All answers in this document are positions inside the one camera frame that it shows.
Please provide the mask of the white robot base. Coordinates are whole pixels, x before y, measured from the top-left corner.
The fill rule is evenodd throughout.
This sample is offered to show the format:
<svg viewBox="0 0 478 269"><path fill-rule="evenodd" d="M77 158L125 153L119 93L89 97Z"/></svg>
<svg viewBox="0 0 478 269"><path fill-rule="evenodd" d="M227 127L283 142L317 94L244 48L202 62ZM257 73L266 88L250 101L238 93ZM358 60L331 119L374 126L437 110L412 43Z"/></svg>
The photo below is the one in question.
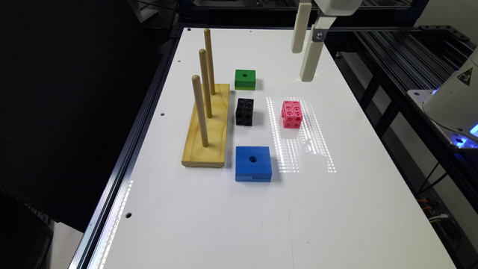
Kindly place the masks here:
<svg viewBox="0 0 478 269"><path fill-rule="evenodd" d="M455 149L477 149L477 51L439 88L408 96Z"/></svg>

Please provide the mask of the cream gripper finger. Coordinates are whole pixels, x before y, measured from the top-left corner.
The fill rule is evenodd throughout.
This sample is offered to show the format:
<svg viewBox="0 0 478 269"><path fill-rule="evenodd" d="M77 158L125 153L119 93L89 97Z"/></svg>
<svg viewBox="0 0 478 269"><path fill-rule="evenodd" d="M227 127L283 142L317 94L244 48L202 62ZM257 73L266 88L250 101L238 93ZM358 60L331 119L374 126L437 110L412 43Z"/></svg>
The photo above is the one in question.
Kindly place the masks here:
<svg viewBox="0 0 478 269"><path fill-rule="evenodd" d="M291 42L291 51L293 53L300 53L302 51L311 8L312 4L309 1L301 1L298 5Z"/></svg>
<svg viewBox="0 0 478 269"><path fill-rule="evenodd" d="M335 20L335 16L319 15L312 25L299 74L303 82L313 81L327 32Z"/></svg>

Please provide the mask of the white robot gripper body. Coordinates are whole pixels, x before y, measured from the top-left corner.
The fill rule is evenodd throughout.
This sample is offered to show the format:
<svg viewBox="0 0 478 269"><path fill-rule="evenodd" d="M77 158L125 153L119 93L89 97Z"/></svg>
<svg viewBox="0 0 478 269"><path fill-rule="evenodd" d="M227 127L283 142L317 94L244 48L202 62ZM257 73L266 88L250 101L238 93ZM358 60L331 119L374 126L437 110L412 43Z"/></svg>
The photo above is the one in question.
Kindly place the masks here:
<svg viewBox="0 0 478 269"><path fill-rule="evenodd" d="M327 16L351 16L359 8L362 0L314 0Z"/></svg>

